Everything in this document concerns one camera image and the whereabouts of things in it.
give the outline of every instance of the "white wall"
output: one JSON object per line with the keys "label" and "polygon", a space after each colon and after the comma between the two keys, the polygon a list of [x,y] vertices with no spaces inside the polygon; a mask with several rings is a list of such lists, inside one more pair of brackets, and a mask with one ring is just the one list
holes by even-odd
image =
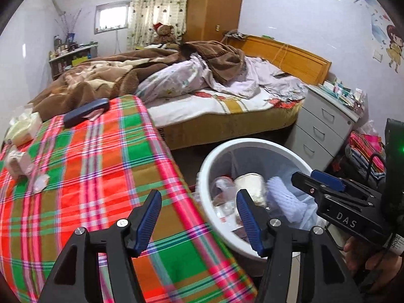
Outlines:
{"label": "white wall", "polygon": [[[345,86],[367,91],[369,117],[384,137],[388,117],[404,121],[404,61],[397,74],[395,64],[389,67],[390,39],[384,45],[372,34],[372,20],[387,34],[392,23],[383,14],[374,0],[243,0],[239,31],[269,35],[330,60],[330,72]],[[372,58],[375,49],[383,54],[381,63]]]}
{"label": "white wall", "polygon": [[[63,0],[62,5],[68,14],[74,15],[80,8],[82,12],[76,23],[74,32],[75,41],[89,43],[98,41],[98,56],[110,56],[114,54],[116,31],[94,34],[95,7],[100,4],[126,0]],[[121,52],[127,50],[127,29],[118,30],[118,39]]]}
{"label": "white wall", "polygon": [[53,36],[58,34],[56,17],[51,0],[24,0],[0,36],[1,138],[13,110],[51,81],[48,54],[53,50]]}

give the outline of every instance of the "human hand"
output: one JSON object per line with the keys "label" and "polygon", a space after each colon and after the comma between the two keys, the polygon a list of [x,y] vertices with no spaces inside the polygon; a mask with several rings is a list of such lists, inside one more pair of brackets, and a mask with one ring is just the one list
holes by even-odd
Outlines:
{"label": "human hand", "polygon": [[[348,239],[344,246],[344,252],[347,253],[345,256],[345,262],[347,264],[348,269],[355,274],[361,265],[365,262],[366,270],[373,270],[380,258],[384,254],[384,251],[374,254],[366,261],[366,256],[369,252],[369,244],[357,240],[354,237]],[[383,260],[380,262],[377,267],[378,270],[381,270],[380,277],[376,280],[374,285],[371,288],[371,292],[375,292],[384,286],[386,286],[401,269],[402,258],[395,255],[392,252],[387,252],[383,257]]]}

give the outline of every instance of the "tissue box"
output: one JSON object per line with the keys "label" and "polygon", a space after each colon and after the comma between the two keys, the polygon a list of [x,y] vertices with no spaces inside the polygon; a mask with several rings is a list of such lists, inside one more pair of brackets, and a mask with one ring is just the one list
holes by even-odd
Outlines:
{"label": "tissue box", "polygon": [[32,113],[32,106],[25,107],[23,112],[13,117],[10,121],[10,129],[4,139],[5,143],[21,146],[35,138],[41,125],[42,120],[39,113]]}

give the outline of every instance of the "santa hat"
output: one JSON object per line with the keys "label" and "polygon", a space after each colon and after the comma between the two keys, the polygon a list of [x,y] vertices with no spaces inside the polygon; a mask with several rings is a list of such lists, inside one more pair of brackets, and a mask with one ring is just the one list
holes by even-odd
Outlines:
{"label": "santa hat", "polygon": [[164,25],[160,22],[158,22],[157,24],[154,24],[154,30],[157,32],[161,27],[163,27]]}

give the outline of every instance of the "curtain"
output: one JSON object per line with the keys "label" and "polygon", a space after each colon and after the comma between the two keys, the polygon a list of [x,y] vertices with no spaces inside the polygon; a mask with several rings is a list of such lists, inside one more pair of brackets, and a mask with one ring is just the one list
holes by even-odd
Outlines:
{"label": "curtain", "polygon": [[132,0],[129,8],[128,50],[152,42],[153,24],[174,26],[178,37],[185,33],[187,0]]}

